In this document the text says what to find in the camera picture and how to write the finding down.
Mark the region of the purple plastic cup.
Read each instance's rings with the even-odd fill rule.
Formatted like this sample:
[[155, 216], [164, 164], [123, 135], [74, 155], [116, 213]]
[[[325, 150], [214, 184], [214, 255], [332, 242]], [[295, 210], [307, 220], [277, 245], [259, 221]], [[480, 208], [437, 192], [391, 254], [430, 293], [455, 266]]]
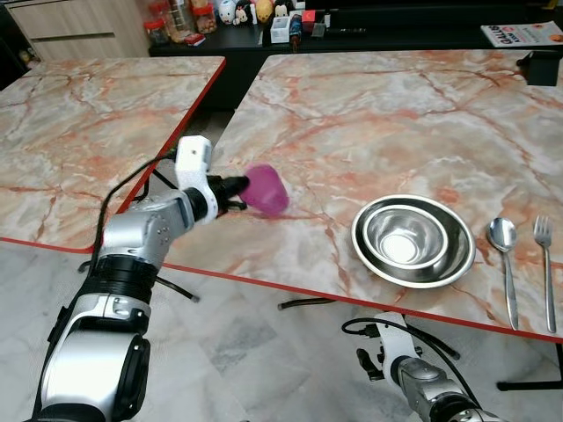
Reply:
[[248, 186], [238, 197], [249, 207], [266, 216], [281, 216], [289, 207], [289, 194], [278, 171], [269, 164], [256, 164], [246, 169]]

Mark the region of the small steel bowl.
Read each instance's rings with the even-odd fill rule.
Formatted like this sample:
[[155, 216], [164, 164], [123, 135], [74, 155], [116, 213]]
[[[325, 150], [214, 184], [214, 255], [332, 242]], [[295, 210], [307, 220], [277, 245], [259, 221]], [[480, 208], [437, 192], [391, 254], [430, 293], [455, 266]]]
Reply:
[[434, 268], [450, 247], [450, 236], [435, 215], [407, 204], [363, 209], [355, 222], [369, 261], [390, 270]]

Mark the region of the large steel plate bowl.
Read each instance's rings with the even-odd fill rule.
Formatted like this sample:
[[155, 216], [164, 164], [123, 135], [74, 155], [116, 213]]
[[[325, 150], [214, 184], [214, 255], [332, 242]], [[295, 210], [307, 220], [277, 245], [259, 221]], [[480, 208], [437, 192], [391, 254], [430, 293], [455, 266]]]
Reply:
[[[358, 230], [355, 228], [355, 222], [363, 209], [373, 207], [377, 204], [407, 204], [421, 207], [429, 212], [445, 226], [448, 236], [450, 236], [450, 247], [445, 257], [439, 261], [437, 266], [425, 268], [422, 270], [390, 270], [382, 268], [369, 261], [361, 250], [359, 243]], [[449, 207], [440, 202], [430, 200], [429, 198], [418, 196], [418, 194], [389, 194], [378, 200], [373, 200], [369, 204], [362, 206], [359, 212], [355, 213], [351, 222], [351, 243], [353, 243], [355, 253], [361, 258], [361, 262], [372, 273], [378, 277], [386, 279], [391, 284], [401, 287], [427, 289], [438, 288], [453, 284], [453, 282], [467, 273], [468, 269], [473, 265], [475, 250], [472, 241], [468, 236], [468, 226], [458, 214], [454, 213]]]

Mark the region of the small white box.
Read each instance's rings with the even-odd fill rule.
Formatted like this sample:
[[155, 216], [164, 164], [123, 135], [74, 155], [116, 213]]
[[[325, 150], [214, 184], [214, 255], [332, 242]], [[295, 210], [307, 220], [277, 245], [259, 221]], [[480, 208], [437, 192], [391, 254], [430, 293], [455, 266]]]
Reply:
[[289, 44], [290, 42], [290, 25], [292, 25], [292, 17], [289, 15], [276, 16], [268, 31], [270, 44]]

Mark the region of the black and white plush toy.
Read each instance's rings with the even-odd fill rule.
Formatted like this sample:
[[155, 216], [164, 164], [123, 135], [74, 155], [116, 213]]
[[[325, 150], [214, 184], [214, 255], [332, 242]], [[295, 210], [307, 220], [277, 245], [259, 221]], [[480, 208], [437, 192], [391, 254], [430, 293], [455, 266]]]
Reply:
[[253, 0], [237, 0], [233, 25], [256, 25], [256, 4]]

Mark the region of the red lidded snack jar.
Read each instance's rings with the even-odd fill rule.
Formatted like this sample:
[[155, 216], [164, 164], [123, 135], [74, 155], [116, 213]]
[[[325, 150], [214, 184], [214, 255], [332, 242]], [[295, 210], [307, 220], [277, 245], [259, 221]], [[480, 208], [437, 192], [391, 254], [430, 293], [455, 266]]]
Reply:
[[173, 43], [185, 44], [194, 33], [189, 0], [166, 0], [165, 23]]
[[165, 46], [172, 43], [172, 37], [166, 29], [166, 4], [164, 0], [151, 0], [146, 4], [149, 16], [143, 27], [152, 46]]
[[212, 33], [216, 29], [212, 0], [190, 0], [197, 33]]

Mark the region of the yellow plush toy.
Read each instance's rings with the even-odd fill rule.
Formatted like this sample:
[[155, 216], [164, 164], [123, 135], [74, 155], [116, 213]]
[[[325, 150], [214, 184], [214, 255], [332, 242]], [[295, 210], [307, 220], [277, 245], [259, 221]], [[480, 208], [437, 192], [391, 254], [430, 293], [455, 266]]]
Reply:
[[254, 0], [254, 16], [258, 23], [269, 24], [274, 15], [274, 0]]

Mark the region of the steel spoon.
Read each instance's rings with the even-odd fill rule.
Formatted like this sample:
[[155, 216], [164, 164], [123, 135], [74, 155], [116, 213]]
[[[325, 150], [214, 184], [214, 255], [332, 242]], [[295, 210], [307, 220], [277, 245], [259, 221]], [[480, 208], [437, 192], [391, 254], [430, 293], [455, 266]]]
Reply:
[[489, 242], [501, 253], [504, 272], [504, 297], [511, 329], [519, 329], [519, 315], [517, 305], [517, 290], [515, 290], [514, 274], [510, 252], [515, 248], [517, 229], [515, 224], [507, 218], [495, 217], [487, 228]]

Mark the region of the steel fork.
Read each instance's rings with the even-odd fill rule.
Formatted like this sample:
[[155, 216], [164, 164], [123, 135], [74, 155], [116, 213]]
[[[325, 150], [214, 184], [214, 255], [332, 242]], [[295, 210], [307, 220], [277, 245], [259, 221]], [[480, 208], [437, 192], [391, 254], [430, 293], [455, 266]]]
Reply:
[[545, 278], [545, 308], [546, 308], [546, 322], [547, 329], [550, 333], [558, 332], [558, 323], [556, 323], [556, 316], [554, 310], [554, 289], [552, 289], [552, 261], [551, 261], [551, 242], [552, 242], [552, 228], [550, 222], [546, 217], [536, 217], [534, 229], [532, 229], [535, 241], [542, 249], [543, 253], [543, 268]]

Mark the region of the light wooden drawer cabinet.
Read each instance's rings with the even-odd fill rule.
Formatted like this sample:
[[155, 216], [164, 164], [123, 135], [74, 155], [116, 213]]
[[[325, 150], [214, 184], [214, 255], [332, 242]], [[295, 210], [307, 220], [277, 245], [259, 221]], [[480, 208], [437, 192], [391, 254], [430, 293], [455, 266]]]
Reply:
[[150, 55], [138, 0], [12, 0], [3, 9], [45, 61]]

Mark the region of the black low console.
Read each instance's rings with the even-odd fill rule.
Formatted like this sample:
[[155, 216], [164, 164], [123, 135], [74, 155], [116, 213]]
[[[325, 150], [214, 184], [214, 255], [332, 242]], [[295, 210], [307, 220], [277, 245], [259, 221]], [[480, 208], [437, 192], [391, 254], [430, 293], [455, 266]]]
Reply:
[[296, 44], [271, 41], [270, 25], [220, 25], [196, 45], [152, 46], [152, 57], [221, 56], [224, 65], [202, 110], [234, 110], [276, 54], [490, 49], [483, 25], [540, 24], [560, 15], [558, 0], [305, 0], [327, 33], [306, 33]]

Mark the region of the black table clamp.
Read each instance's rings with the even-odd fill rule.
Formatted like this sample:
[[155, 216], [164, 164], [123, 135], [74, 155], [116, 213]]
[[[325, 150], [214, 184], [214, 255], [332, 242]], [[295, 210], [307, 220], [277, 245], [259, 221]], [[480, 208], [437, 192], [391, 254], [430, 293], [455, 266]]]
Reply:
[[517, 68], [527, 84], [535, 87], [555, 87], [559, 81], [560, 51], [531, 51], [517, 61]]

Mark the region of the white printed magazine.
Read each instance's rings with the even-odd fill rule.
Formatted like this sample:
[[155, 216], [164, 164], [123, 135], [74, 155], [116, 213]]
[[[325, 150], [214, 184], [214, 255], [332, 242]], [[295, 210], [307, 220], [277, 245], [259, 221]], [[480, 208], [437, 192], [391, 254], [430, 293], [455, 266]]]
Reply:
[[482, 25], [481, 32], [497, 48], [562, 46], [563, 32], [558, 24]]

